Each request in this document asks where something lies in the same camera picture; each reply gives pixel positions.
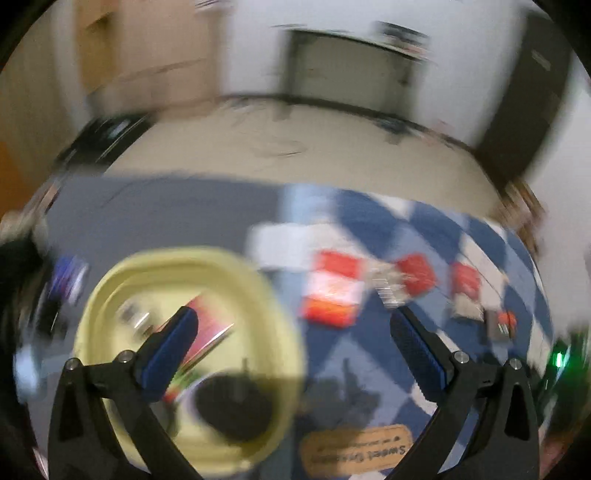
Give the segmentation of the cardboard box by wall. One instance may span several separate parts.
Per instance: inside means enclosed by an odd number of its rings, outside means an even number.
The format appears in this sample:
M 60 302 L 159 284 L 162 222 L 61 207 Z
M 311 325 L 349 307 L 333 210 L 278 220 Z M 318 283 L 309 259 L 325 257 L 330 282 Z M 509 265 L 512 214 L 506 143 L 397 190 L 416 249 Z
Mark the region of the cardboard box by wall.
M 546 215 L 539 199 L 525 181 L 516 179 L 506 185 L 501 205 L 502 224 L 512 230 L 529 253 L 537 258 L 540 255 L 538 230 Z

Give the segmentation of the blue white checkered blanket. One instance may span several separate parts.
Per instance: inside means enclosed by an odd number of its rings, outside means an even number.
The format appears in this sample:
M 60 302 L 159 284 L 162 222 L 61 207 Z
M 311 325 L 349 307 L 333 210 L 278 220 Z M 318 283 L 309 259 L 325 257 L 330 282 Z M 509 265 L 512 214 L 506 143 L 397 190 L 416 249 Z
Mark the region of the blue white checkered blanket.
M 376 265 L 406 276 L 408 307 L 452 352 L 478 363 L 518 359 L 543 375 L 554 337 L 538 269 L 522 241 L 501 226 L 430 205 L 352 190 L 294 184 L 245 188 L 243 236 L 259 223 L 335 224 L 365 263 L 356 323 L 345 329 L 301 316 L 308 273 L 262 270 L 294 319 L 304 344 L 305 373 L 290 433 L 256 479 L 313 479 L 298 448 L 315 431 L 402 424 L 419 438 L 437 409 L 427 400 L 391 335 L 387 309 L 370 283 Z M 481 277 L 480 300 L 452 293 L 452 265 Z

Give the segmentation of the dark door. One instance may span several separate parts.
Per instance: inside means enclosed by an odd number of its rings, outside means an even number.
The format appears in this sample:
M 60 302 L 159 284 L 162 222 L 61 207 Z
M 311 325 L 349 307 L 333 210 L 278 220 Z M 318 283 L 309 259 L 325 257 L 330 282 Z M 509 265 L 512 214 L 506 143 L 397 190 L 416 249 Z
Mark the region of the dark door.
M 561 107 L 571 62 L 570 44 L 554 22 L 527 14 L 514 70 L 474 152 L 497 190 L 521 177 L 535 160 Z

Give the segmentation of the yellow plastic tray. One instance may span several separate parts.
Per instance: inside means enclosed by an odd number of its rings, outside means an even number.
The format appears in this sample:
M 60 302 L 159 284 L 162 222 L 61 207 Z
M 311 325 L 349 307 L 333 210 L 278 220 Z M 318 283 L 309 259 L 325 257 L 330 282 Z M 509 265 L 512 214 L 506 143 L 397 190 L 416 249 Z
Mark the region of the yellow plastic tray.
M 73 347 L 85 365 L 126 363 L 157 429 L 206 478 L 273 458 L 307 364 L 270 282 L 229 251 L 158 249 L 115 265 L 92 291 Z

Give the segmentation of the round beige tin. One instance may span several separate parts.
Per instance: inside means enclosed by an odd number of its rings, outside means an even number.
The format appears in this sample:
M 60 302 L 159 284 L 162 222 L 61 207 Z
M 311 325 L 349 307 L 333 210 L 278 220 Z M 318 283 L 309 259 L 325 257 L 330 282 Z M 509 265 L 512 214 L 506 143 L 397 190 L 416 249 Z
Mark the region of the round beige tin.
M 135 335 L 148 335 L 153 329 L 153 312 L 141 302 L 128 300 L 117 310 L 118 319 Z

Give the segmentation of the small black foam cylinder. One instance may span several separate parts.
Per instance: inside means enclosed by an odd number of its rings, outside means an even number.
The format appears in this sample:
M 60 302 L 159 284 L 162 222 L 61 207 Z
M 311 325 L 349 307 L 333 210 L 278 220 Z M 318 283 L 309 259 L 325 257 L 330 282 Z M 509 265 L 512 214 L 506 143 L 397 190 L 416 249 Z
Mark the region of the small black foam cylinder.
M 256 440 L 273 419 L 273 400 L 247 374 L 202 380 L 194 390 L 193 405 L 204 423 L 231 442 Z

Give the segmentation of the black folding table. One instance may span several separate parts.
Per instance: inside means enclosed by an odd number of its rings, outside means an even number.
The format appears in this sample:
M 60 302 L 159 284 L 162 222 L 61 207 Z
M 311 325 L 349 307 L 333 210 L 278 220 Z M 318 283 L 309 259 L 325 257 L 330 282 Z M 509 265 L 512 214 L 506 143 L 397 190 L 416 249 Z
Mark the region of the black folding table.
M 338 30 L 290 28 L 277 99 L 280 117 L 295 105 L 410 121 L 415 76 L 429 61 L 430 37 L 389 22 L 373 38 Z

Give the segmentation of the brown sweet dreams label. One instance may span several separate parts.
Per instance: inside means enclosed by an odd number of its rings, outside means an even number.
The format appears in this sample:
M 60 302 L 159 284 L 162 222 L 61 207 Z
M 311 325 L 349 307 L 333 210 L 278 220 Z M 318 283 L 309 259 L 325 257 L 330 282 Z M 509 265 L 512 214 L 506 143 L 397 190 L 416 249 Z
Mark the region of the brown sweet dreams label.
M 328 479 L 391 470 L 413 446 L 407 426 L 315 431 L 301 440 L 298 454 L 305 474 Z

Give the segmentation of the black suitcase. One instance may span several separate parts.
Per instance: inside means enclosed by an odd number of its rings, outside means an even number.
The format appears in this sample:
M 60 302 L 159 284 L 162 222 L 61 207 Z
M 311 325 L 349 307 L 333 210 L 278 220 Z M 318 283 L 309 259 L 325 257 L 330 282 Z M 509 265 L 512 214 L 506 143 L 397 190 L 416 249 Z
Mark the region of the black suitcase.
M 89 122 L 55 159 L 55 167 L 110 167 L 154 124 L 150 114 L 100 117 Z

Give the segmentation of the wooden wardrobe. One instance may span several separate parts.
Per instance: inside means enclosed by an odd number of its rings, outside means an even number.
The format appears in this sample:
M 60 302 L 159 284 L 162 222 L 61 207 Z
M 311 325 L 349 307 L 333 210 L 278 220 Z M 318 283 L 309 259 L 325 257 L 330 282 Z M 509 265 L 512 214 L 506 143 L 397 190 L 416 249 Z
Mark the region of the wooden wardrobe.
M 77 1 L 77 61 L 93 110 L 205 115 L 221 97 L 219 1 Z

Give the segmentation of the silver cigarette box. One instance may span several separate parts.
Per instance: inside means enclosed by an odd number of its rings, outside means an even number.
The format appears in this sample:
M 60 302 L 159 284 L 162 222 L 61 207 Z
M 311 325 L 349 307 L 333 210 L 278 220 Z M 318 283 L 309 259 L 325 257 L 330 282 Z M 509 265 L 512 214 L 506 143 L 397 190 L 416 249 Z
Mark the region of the silver cigarette box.
M 376 265 L 370 270 L 370 283 L 387 309 L 396 309 L 410 300 L 405 274 L 393 264 Z

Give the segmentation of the small red cigarette pack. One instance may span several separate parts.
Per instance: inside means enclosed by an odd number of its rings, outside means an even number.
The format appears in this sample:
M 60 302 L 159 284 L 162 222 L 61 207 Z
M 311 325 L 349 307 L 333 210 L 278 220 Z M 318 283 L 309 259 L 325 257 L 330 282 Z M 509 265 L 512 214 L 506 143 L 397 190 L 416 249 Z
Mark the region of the small red cigarette pack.
M 452 265 L 452 293 L 464 295 L 471 300 L 479 301 L 481 277 L 477 269 L 471 265 L 455 262 Z

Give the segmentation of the white cloth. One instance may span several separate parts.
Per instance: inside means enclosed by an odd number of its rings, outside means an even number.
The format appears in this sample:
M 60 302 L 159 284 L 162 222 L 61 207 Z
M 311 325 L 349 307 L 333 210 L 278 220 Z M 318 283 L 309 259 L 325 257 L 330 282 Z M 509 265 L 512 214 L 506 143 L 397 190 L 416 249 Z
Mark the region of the white cloth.
M 259 223 L 245 239 L 245 256 L 261 270 L 308 271 L 322 251 L 355 253 L 353 244 L 329 223 Z

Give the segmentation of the red white cigarette carton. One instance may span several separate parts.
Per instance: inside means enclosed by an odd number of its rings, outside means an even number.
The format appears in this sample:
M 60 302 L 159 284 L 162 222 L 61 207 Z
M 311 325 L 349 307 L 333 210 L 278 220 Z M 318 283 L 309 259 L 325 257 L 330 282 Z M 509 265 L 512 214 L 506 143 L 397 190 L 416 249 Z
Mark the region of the red white cigarette carton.
M 365 289 L 363 274 L 363 259 L 334 250 L 319 251 L 304 285 L 301 316 L 339 329 L 353 326 Z

